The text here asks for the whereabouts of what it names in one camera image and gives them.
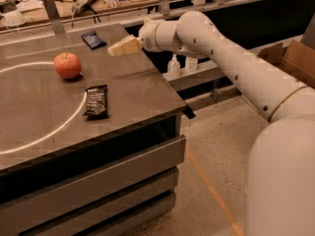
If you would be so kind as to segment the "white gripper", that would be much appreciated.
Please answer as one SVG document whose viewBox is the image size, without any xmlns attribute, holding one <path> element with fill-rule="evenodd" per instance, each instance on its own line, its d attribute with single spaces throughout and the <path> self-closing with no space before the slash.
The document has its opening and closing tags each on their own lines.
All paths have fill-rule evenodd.
<svg viewBox="0 0 315 236">
<path fill-rule="evenodd" d="M 139 30 L 140 40 L 133 34 L 127 35 L 120 41 L 109 46 L 108 53 L 111 56 L 135 54 L 141 51 L 142 46 L 149 52 L 161 52 L 156 38 L 158 25 L 160 23 L 161 20 L 145 20 L 143 26 Z"/>
</svg>

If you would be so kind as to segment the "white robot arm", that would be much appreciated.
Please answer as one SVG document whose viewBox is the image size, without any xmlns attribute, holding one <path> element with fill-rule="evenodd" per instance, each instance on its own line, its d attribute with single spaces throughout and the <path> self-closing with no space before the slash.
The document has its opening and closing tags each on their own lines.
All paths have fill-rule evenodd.
<svg viewBox="0 0 315 236">
<path fill-rule="evenodd" d="M 315 89 L 226 38 L 199 11 L 146 20 L 108 52 L 141 50 L 211 58 L 269 121 L 249 154 L 245 236 L 315 236 Z"/>
</svg>

